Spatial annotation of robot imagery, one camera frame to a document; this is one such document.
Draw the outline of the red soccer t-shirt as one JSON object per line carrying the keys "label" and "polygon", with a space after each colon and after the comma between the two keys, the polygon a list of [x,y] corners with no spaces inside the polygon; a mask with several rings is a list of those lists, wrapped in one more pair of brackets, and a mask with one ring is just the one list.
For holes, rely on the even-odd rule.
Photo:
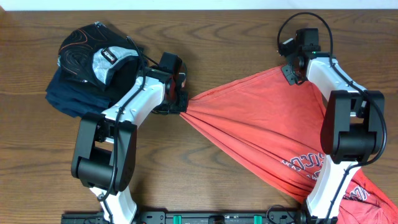
{"label": "red soccer t-shirt", "polygon": [[193,97],[182,118],[263,181],[304,202],[325,155],[322,94],[312,83],[289,85],[280,67]]}

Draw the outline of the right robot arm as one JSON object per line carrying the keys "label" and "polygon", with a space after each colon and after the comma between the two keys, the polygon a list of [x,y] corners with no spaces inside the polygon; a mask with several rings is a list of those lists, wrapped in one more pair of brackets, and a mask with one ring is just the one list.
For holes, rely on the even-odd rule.
{"label": "right robot arm", "polygon": [[288,64],[282,73],[290,85],[314,84],[327,100],[320,133],[324,164],[296,223],[336,223],[339,206],[355,173],[379,159],[386,146],[384,95],[357,84],[332,53],[323,52],[318,29],[296,31],[278,44]]}

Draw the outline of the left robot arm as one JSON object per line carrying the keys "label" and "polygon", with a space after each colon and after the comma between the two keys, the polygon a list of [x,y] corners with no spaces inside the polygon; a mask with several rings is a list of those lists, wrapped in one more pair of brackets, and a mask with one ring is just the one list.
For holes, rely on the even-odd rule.
{"label": "left robot arm", "polygon": [[182,59],[165,52],[157,65],[141,70],[134,86],[114,106],[82,117],[71,173],[95,194],[103,211],[64,214],[62,223],[134,222],[137,205],[129,183],[136,163],[137,131],[150,113],[187,110],[186,76]]}

